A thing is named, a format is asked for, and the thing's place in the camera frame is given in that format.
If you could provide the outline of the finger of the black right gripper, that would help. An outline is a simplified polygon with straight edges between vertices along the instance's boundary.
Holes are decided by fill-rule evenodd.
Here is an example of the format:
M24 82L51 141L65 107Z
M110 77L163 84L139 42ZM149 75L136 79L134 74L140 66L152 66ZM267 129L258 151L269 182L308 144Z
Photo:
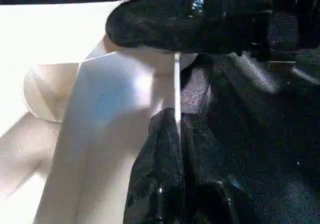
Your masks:
M170 52L242 52L253 42L253 0L127 0L105 31L116 45Z

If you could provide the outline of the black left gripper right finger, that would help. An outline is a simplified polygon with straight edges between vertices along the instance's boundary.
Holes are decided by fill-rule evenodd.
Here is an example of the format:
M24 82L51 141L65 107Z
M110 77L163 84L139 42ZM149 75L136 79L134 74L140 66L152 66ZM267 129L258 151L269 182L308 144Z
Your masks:
M202 118L183 118L185 223L259 223L242 175Z

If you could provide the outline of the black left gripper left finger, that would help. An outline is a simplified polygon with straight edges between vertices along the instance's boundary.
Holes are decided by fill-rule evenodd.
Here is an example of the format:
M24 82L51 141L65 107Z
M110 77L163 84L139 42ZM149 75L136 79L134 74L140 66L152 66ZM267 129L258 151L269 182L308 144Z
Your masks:
M174 109L151 118L148 137L131 169L125 223L182 223L183 152Z

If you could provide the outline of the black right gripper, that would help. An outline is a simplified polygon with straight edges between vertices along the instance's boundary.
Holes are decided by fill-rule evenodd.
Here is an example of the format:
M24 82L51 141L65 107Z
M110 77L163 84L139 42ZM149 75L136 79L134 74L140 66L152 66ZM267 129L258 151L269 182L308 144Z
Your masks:
M289 56L320 44L320 0L255 0L263 15L256 19L251 56Z

